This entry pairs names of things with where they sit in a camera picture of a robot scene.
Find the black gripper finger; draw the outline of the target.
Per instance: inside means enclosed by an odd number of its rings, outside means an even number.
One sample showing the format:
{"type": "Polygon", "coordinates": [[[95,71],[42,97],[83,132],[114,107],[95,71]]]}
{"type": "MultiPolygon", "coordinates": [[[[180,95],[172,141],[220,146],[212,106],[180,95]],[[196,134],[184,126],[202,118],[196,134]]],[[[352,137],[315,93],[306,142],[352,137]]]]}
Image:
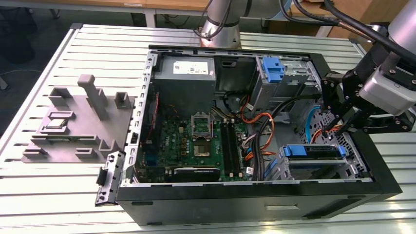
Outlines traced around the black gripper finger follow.
{"type": "Polygon", "coordinates": [[[324,130],[331,130],[342,120],[352,107],[352,102],[346,100],[344,92],[340,87],[343,75],[336,72],[330,72],[322,79],[322,110],[334,115],[334,120],[324,127],[324,130]]]}
{"type": "Polygon", "coordinates": [[[338,130],[338,136],[347,131],[362,130],[367,134],[384,134],[410,132],[414,128],[414,113],[410,110],[398,116],[370,116],[370,112],[358,110],[348,116],[346,124],[338,130]]]}

